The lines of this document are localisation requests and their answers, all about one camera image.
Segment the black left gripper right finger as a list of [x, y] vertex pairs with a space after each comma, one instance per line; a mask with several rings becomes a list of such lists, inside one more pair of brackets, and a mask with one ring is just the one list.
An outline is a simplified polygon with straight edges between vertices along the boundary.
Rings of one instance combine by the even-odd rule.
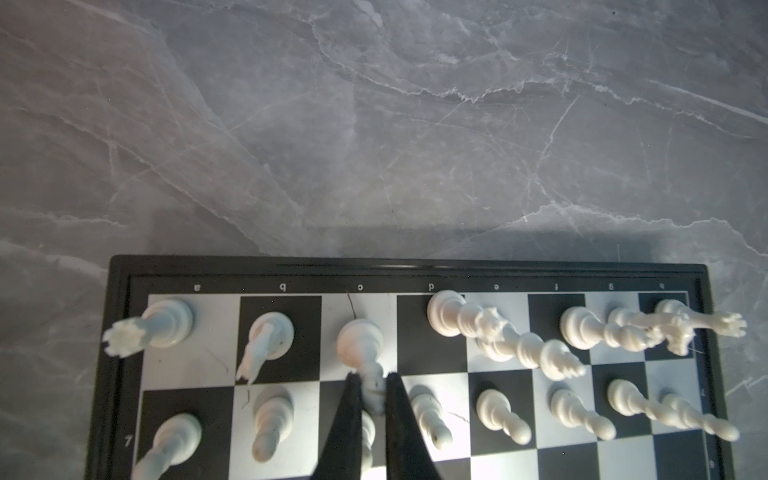
[[440, 480], [398, 373], [386, 378], [386, 472], [389, 480]]

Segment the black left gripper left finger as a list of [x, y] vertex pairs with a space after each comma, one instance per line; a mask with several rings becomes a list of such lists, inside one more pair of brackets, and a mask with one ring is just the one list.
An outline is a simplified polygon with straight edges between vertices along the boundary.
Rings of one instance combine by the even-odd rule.
[[349, 373], [312, 480], [361, 477], [362, 410], [361, 378], [358, 373]]

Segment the white piece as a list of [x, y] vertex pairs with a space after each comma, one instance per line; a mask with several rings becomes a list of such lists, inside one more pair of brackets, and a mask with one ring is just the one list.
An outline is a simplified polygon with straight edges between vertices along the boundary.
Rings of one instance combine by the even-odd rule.
[[578, 378], [587, 373], [587, 367], [562, 341], [544, 341], [533, 332], [520, 334], [512, 324], [503, 327], [499, 339], [491, 341], [478, 337], [475, 343], [491, 360], [516, 359], [526, 368], [539, 368], [550, 380]]
[[380, 328], [369, 319], [347, 323], [336, 340], [339, 360], [359, 374], [364, 407], [375, 416], [383, 415], [385, 410], [386, 381], [378, 362], [383, 345]]
[[236, 379], [253, 384], [266, 361], [276, 360], [289, 351], [294, 336], [294, 325], [287, 315], [271, 311], [259, 316], [249, 330]]
[[461, 334], [484, 342], [500, 341], [503, 329], [511, 324], [496, 307], [469, 302], [453, 290], [442, 290], [432, 296], [427, 318], [440, 335], [455, 337]]

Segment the black and silver chessboard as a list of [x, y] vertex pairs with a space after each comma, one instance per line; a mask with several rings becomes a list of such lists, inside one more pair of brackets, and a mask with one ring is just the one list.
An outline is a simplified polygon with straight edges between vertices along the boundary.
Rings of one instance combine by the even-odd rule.
[[[427, 307], [442, 290], [496, 307], [520, 334], [562, 341], [587, 373], [550, 380], [516, 359], [491, 360], [475, 338], [440, 335]], [[104, 352], [102, 336], [114, 322], [167, 299], [186, 302], [194, 314], [182, 342], [127, 358]], [[201, 443], [159, 479], [311, 479], [345, 379], [357, 373], [339, 360], [337, 337], [352, 320], [369, 319], [383, 334], [378, 362], [385, 381], [398, 373], [409, 400], [427, 388], [442, 404], [452, 445], [438, 450], [420, 429], [441, 479], [730, 479], [741, 433], [728, 442], [644, 414], [626, 417], [607, 399], [610, 382], [625, 379], [647, 398], [661, 402], [662, 391], [673, 390], [698, 411], [728, 420], [722, 335], [694, 329], [688, 355], [678, 356], [666, 341], [640, 352], [605, 343], [580, 350], [560, 331], [562, 314], [574, 306], [607, 322], [612, 309], [651, 314], [665, 299], [716, 312], [703, 265], [118, 255], [109, 266], [85, 475], [132, 479], [158, 428], [189, 413], [202, 425]], [[248, 385], [236, 372], [249, 330], [271, 311], [292, 320], [294, 341]], [[529, 424], [527, 445], [481, 423], [476, 404], [486, 389], [502, 392]], [[610, 419], [616, 438], [561, 424], [550, 411], [558, 389], [572, 390], [588, 410]], [[294, 405], [293, 429], [271, 460], [256, 462], [256, 410], [285, 394]]]

